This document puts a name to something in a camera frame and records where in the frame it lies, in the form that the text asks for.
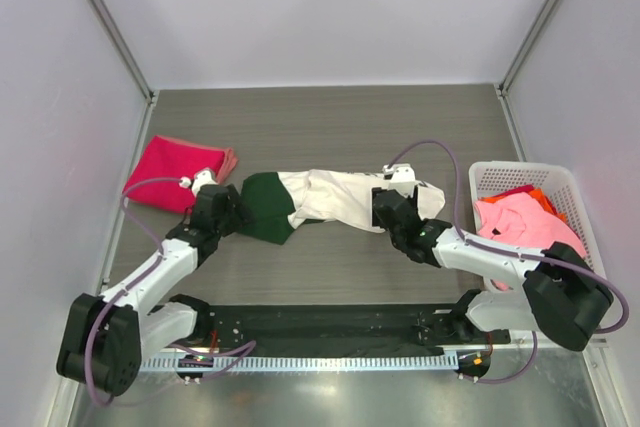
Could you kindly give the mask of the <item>white green printed t-shirt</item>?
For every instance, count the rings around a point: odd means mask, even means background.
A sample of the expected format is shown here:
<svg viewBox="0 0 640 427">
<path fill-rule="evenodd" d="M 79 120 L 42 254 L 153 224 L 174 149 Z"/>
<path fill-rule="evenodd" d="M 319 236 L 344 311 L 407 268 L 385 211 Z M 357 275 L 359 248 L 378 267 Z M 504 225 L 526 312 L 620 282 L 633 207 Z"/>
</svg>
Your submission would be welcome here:
<svg viewBox="0 0 640 427">
<path fill-rule="evenodd" d="M 238 233 L 276 245 L 284 244 L 300 226 L 321 222 L 381 233 L 373 221 L 373 191 L 394 186 L 382 173 L 256 173 L 242 184 L 241 200 L 251 219 Z"/>
</svg>

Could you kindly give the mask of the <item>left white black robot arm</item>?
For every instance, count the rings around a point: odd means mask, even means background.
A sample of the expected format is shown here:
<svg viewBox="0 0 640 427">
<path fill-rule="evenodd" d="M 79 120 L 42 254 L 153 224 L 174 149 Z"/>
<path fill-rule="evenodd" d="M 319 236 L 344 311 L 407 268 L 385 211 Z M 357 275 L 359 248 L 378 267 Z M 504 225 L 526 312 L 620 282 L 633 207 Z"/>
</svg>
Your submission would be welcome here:
<svg viewBox="0 0 640 427">
<path fill-rule="evenodd" d="M 200 346 L 213 332 L 210 305 L 168 292 L 213 255 L 222 238 L 248 224 L 250 212 L 232 185 L 199 188 L 181 222 L 132 274 L 99 295 L 70 306 L 57 373 L 93 392 L 117 397 L 142 364 L 176 342 Z"/>
</svg>

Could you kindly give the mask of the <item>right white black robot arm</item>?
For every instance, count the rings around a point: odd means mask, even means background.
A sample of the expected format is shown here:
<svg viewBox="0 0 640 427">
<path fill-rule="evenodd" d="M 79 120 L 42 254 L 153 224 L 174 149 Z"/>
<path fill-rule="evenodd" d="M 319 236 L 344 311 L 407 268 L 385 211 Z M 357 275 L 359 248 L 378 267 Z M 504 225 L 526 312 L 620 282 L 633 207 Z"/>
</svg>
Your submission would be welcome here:
<svg viewBox="0 0 640 427">
<path fill-rule="evenodd" d="M 521 330 L 581 351 L 613 304 L 612 287 L 566 244 L 530 249 L 483 239 L 446 221 L 420 218 L 414 202 L 392 189 L 374 189 L 372 218 L 413 262 L 507 285 L 505 292 L 473 295 L 453 314 L 451 330 L 462 342 L 489 331 Z"/>
</svg>

